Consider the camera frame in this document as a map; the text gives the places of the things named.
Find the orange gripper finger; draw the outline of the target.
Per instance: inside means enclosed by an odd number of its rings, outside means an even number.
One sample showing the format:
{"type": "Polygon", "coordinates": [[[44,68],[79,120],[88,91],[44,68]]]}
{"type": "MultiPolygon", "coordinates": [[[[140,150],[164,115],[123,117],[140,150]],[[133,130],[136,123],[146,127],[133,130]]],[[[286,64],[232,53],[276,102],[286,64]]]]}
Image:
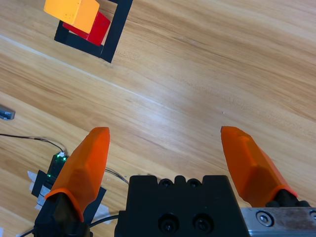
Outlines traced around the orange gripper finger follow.
{"type": "Polygon", "coordinates": [[[299,201],[270,157],[237,127],[223,126],[221,140],[227,166],[239,196],[252,207],[309,207],[299,201]]]}
{"type": "Polygon", "coordinates": [[[35,220],[36,237],[91,237],[84,211],[98,197],[106,169],[110,130],[96,127],[63,165],[35,220]]]}

